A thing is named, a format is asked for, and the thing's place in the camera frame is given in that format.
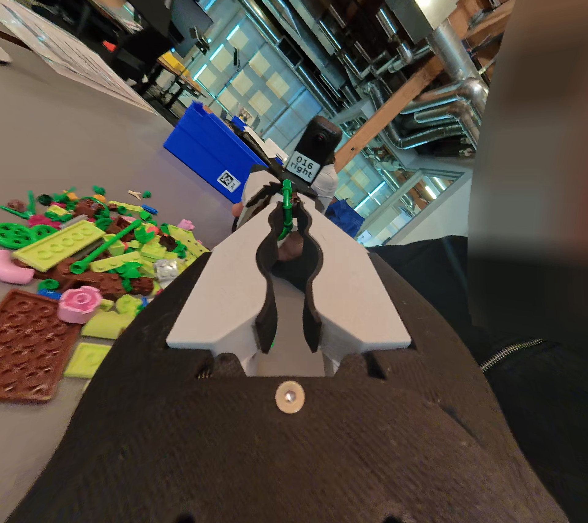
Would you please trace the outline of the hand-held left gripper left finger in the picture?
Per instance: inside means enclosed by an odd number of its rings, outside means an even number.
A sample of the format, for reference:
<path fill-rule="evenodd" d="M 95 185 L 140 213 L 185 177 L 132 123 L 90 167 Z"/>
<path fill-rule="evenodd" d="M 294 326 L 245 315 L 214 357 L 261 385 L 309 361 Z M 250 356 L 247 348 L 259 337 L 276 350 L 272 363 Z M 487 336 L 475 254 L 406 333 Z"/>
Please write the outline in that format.
<path fill-rule="evenodd" d="M 282 203 L 271 203 L 212 251 L 166 338 L 168 347 L 233 354 L 245 372 L 257 372 L 277 331 L 271 270 L 281 231 Z"/>

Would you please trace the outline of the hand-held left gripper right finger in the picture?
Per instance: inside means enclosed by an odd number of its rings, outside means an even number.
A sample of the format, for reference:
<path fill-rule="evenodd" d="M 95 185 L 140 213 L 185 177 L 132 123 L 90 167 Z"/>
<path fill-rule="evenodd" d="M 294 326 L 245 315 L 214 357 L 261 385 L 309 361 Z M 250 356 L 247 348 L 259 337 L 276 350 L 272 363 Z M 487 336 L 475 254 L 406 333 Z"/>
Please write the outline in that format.
<path fill-rule="evenodd" d="M 411 337 L 367 249 L 322 213 L 298 209 L 303 254 L 313 269 L 305 286 L 303 333 L 325 372 L 347 355 L 408 348 Z"/>

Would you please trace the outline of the green leafy stalk piece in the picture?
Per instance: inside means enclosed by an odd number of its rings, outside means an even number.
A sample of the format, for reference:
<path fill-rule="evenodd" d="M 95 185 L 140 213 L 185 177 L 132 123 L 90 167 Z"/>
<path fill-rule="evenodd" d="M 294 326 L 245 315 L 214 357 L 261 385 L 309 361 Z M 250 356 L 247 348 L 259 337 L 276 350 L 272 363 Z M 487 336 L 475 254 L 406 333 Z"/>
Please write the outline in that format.
<path fill-rule="evenodd" d="M 282 211 L 283 211 L 283 227 L 282 231 L 277 237 L 277 242 L 281 243 L 293 231 L 294 217 L 293 217 L 293 185 L 292 181 L 285 179 L 282 182 Z"/>

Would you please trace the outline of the pile of small toy bricks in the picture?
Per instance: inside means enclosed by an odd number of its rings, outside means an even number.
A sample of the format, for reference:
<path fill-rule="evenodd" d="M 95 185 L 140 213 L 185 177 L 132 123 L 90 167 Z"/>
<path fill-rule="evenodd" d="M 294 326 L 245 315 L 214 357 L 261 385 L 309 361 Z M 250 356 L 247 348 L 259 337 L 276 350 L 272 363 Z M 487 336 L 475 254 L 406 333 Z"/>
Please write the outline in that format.
<path fill-rule="evenodd" d="M 104 188 L 93 187 L 93 193 L 84 197 L 78 197 L 73 188 L 56 194 L 35 195 L 29 191 L 27 201 L 11 199 L 1 205 L 1 213 L 14 216 L 13 221 L 1 223 L 15 223 L 29 228 L 27 220 L 30 216 L 45 215 L 61 222 L 59 230 L 85 220 L 105 231 L 100 240 L 47 272 L 34 269 L 34 279 L 27 285 L 1 282 L 1 300 L 12 289 L 38 294 L 57 302 L 69 289 L 84 285 L 99 289 L 102 296 L 100 307 L 87 323 L 81 324 L 82 329 L 62 379 L 73 378 L 89 382 L 103 363 L 113 342 L 166 286 L 203 255 L 197 258 L 192 256 L 182 243 L 170 236 L 167 223 L 158 224 L 157 215 L 124 209 L 110 210 L 107 205 L 109 201 L 113 200 L 107 199 Z M 72 263 L 92 253 L 137 219 L 142 220 L 142 226 L 109 247 L 83 274 L 77 275 L 69 271 Z"/>

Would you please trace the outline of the green toy stem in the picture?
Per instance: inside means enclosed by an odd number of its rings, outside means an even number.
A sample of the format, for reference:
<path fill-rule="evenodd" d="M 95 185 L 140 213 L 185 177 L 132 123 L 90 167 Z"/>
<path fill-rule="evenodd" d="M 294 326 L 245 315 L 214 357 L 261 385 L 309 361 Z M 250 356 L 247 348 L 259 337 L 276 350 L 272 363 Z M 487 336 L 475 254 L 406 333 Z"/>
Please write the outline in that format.
<path fill-rule="evenodd" d="M 136 228 L 142 226 L 142 220 L 137 219 L 133 223 L 129 224 L 126 228 L 122 229 L 119 233 L 114 234 L 110 239 L 105 241 L 101 246 L 94 249 L 92 253 L 76 261 L 70 265 L 69 271 L 73 274 L 83 274 L 89 267 L 90 264 L 97 260 L 97 258 L 112 245 L 120 241 L 124 236 L 132 233 Z"/>

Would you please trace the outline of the blue jacket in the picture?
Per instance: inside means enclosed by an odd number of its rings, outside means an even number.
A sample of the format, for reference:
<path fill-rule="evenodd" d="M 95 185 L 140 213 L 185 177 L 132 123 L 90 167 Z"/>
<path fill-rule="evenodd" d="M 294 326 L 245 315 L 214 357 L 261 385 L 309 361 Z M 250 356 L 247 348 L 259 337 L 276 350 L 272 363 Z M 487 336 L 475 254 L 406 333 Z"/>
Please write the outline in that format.
<path fill-rule="evenodd" d="M 349 205 L 347 200 L 338 200 L 335 197 L 327 207 L 325 216 L 351 238 L 356 238 L 364 223 L 364 218 Z"/>

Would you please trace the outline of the blue plastic bin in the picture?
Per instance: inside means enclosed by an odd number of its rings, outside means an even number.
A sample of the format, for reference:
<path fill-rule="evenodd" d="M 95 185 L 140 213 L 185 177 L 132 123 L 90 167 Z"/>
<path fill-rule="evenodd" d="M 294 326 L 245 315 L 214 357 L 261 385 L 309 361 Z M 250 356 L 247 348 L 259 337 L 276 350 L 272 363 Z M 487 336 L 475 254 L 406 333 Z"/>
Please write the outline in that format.
<path fill-rule="evenodd" d="M 267 166 L 202 102 L 193 102 L 163 147 L 231 203 L 242 199 L 254 166 Z"/>

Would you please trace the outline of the lime face print tile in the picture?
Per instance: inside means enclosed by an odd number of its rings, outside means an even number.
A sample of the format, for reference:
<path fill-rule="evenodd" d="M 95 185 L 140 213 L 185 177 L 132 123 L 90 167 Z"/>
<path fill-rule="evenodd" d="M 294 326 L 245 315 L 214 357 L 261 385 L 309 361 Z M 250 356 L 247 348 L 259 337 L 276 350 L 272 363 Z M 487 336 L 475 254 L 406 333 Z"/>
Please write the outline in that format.
<path fill-rule="evenodd" d="M 187 251 L 195 258 L 209 252 L 209 249 L 195 238 L 192 231 L 170 224 L 168 224 L 168 231 L 170 236 L 177 242 L 182 243 L 187 248 Z"/>

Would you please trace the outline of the pink printed round tile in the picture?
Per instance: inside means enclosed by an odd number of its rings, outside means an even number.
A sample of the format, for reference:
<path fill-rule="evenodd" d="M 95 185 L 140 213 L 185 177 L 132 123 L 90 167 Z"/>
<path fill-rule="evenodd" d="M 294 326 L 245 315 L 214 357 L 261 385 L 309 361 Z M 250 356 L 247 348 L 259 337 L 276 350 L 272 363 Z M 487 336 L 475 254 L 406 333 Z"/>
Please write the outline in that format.
<path fill-rule="evenodd" d="M 102 302 L 98 288 L 84 285 L 65 291 L 58 301 L 57 316 L 69 324 L 85 324 L 97 312 Z"/>

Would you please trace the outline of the yellow plastic bin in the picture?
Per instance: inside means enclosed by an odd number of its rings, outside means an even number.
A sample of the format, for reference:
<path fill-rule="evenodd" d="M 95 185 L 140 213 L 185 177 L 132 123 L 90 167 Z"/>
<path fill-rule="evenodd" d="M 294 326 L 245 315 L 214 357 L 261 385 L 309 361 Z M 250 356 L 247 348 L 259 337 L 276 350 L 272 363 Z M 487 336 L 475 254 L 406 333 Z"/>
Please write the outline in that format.
<path fill-rule="evenodd" d="M 174 75 L 185 75 L 185 66 L 175 57 L 175 53 L 168 51 L 158 57 L 158 64 Z"/>

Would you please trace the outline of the long wide lime plate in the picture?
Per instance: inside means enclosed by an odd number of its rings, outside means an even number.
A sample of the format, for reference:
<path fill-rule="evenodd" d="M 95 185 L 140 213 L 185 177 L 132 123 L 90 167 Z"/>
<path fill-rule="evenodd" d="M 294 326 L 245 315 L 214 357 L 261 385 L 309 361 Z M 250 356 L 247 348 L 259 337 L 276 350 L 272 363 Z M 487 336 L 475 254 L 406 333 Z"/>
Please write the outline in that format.
<path fill-rule="evenodd" d="M 104 235 L 105 231 L 94 223 L 81 220 L 15 251 L 12 258 L 37 271 L 47 272 L 63 260 L 100 240 Z"/>

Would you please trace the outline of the brown toy brick plate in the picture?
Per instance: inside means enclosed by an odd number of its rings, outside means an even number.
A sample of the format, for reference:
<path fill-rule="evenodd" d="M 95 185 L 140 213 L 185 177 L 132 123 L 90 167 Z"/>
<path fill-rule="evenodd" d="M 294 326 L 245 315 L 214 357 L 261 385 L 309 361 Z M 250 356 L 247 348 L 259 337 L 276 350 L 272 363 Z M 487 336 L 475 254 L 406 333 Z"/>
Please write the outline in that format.
<path fill-rule="evenodd" d="M 58 317 L 58 302 L 12 289 L 1 301 L 1 402 L 50 401 L 82 327 Z"/>

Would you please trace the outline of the pink curved toy tube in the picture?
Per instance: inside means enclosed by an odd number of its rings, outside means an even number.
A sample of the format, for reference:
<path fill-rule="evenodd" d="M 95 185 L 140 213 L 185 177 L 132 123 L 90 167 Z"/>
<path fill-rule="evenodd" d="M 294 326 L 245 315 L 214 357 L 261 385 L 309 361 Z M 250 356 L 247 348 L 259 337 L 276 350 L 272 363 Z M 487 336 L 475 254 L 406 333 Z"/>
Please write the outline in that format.
<path fill-rule="evenodd" d="M 1 282 L 13 285 L 27 285 L 34 279 L 35 270 L 15 265 L 8 250 L 1 250 Z"/>

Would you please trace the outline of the laminated paper sheet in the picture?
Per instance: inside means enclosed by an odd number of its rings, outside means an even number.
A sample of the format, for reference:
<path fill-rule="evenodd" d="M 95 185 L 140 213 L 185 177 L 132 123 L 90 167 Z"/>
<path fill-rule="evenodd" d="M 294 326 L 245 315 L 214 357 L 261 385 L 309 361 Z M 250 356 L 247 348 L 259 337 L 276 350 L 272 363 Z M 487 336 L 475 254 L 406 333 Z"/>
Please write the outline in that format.
<path fill-rule="evenodd" d="M 59 75 L 155 113 L 98 54 L 35 12 L 13 0 L 1 0 L 1 25 Z"/>

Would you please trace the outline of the wooden post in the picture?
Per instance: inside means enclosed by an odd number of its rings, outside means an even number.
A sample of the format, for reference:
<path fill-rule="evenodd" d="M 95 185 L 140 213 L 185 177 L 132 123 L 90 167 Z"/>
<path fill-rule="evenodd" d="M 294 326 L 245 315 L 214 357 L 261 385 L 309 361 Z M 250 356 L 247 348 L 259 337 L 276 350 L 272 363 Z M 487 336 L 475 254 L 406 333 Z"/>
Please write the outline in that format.
<path fill-rule="evenodd" d="M 340 172 L 399 115 L 442 71 L 437 56 L 430 58 L 340 147 L 334 156 L 334 168 Z"/>

